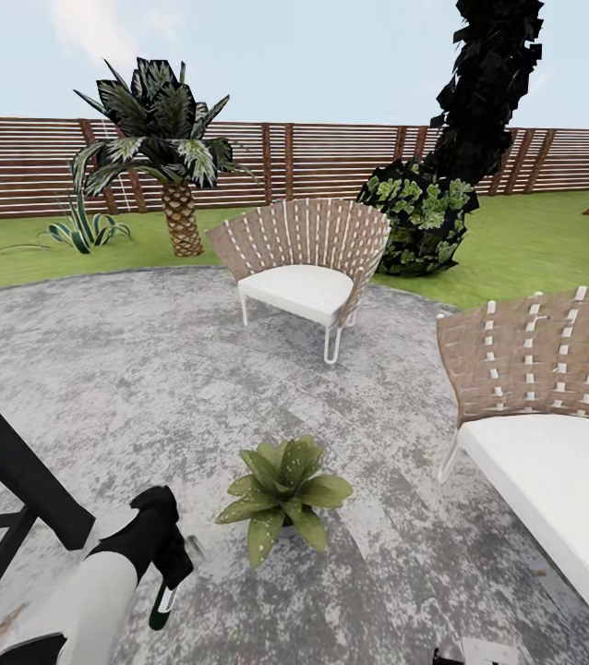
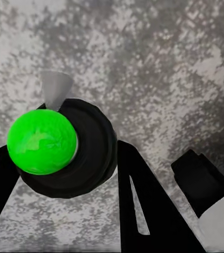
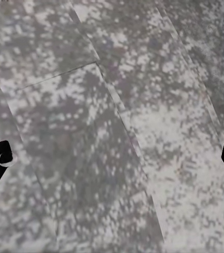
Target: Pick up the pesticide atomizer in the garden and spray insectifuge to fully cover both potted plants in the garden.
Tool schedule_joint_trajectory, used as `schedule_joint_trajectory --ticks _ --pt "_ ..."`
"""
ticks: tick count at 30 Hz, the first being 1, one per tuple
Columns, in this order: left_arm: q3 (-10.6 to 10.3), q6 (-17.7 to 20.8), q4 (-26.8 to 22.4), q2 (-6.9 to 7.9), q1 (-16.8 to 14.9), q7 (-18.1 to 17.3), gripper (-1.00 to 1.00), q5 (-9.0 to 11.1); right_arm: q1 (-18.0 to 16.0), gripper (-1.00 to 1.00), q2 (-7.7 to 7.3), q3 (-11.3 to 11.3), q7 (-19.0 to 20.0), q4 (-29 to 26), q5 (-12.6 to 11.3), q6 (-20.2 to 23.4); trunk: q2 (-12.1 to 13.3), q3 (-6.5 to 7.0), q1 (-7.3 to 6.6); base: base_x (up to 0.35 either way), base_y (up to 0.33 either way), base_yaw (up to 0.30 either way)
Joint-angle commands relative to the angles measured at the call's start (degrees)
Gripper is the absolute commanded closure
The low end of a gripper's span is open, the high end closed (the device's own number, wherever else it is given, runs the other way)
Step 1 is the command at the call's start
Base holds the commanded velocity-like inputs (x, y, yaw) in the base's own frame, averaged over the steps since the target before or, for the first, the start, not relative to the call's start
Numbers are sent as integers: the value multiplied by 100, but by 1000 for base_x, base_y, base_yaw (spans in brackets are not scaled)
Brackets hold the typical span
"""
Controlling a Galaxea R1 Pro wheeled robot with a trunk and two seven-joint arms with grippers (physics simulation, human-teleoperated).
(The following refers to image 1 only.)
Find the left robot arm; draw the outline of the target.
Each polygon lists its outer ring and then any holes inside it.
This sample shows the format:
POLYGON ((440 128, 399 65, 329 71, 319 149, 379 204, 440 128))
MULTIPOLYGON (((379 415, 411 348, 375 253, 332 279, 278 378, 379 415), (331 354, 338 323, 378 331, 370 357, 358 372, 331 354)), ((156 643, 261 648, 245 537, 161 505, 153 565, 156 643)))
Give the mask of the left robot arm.
POLYGON ((143 491, 96 533, 96 545, 47 601, 1 646, 0 665, 109 665, 138 582, 153 563, 169 589, 194 571, 186 547, 205 565, 213 539, 198 521, 177 527, 170 487, 143 491))

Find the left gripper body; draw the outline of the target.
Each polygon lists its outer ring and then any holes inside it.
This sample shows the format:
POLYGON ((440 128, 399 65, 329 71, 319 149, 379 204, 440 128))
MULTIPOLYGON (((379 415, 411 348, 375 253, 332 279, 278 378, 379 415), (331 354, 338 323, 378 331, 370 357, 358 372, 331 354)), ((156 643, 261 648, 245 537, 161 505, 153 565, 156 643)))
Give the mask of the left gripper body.
POLYGON ((194 565, 180 534, 174 538, 168 549, 153 555, 152 563, 161 572, 169 589, 181 584, 181 581, 194 571, 194 565))

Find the insectifuge atomizer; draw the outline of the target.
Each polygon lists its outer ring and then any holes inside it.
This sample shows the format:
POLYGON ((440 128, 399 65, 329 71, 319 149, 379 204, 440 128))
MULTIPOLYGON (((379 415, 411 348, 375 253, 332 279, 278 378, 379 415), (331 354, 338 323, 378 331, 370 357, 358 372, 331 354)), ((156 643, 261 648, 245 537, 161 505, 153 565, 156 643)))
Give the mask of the insectifuge atomizer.
POLYGON ((172 611, 175 597, 177 596, 180 586, 181 584, 178 584, 175 588, 169 589, 165 584, 165 581, 162 581, 161 587, 159 588, 159 594, 157 595, 157 599, 155 599, 150 614, 149 624, 151 629, 161 631, 166 625, 166 621, 170 618, 170 612, 172 611))

